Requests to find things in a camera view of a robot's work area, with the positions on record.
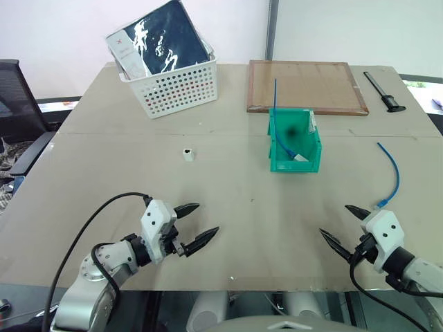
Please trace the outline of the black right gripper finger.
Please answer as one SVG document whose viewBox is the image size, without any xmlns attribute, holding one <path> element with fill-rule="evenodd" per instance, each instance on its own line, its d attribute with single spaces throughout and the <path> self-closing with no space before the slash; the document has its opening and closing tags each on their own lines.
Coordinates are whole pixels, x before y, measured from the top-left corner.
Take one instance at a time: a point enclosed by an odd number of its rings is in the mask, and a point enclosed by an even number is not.
<svg viewBox="0 0 443 332">
<path fill-rule="evenodd" d="M 341 256 L 350 265 L 353 254 L 349 250 L 345 249 L 341 245 L 341 242 L 335 236 L 330 234 L 328 231 L 320 228 L 319 232 L 323 236 L 324 240 L 326 240 L 330 248 L 339 256 Z"/>
<path fill-rule="evenodd" d="M 370 215 L 370 212 L 362 207 L 357 207 L 355 205 L 345 205 L 345 208 L 349 210 L 357 219 L 363 221 Z"/>
</svg>

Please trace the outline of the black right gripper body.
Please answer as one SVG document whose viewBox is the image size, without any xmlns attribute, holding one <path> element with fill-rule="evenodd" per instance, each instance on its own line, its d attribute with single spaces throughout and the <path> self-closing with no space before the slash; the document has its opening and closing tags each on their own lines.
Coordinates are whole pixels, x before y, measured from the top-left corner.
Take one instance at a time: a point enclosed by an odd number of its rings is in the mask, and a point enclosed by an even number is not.
<svg viewBox="0 0 443 332">
<path fill-rule="evenodd" d="M 377 242 L 371 233 L 361 236 L 360 241 L 360 244 L 355 248 L 354 254 L 350 258 L 351 266 L 356 266 L 364 259 L 373 264 L 378 256 Z"/>
</svg>

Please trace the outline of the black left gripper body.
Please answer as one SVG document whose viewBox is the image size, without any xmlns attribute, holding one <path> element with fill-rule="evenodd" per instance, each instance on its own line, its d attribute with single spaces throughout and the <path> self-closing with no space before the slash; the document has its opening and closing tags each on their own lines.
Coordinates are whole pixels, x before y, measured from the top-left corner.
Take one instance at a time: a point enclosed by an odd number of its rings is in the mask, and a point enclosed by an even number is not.
<svg viewBox="0 0 443 332">
<path fill-rule="evenodd" d="M 179 231 L 172 226 L 163 226 L 161 229 L 161 253 L 163 257 L 167 257 L 171 254 L 177 254 L 179 257 L 186 254 L 185 246 L 178 240 Z"/>
</svg>

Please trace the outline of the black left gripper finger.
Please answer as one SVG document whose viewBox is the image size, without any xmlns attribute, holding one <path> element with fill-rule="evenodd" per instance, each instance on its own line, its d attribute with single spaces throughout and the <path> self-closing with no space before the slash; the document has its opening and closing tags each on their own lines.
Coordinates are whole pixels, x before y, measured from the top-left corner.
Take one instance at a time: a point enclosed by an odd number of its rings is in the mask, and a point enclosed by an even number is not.
<svg viewBox="0 0 443 332">
<path fill-rule="evenodd" d="M 194 241 L 183 246 L 184 255 L 190 257 L 197 251 L 201 250 L 217 234 L 218 230 L 219 227 L 214 227 L 197 235 Z"/>
<path fill-rule="evenodd" d="M 174 211 L 177 215 L 177 219 L 182 219 L 185 216 L 188 216 L 193 211 L 195 211 L 200 206 L 199 203 L 186 203 L 184 205 L 180 205 L 174 208 Z"/>
</svg>

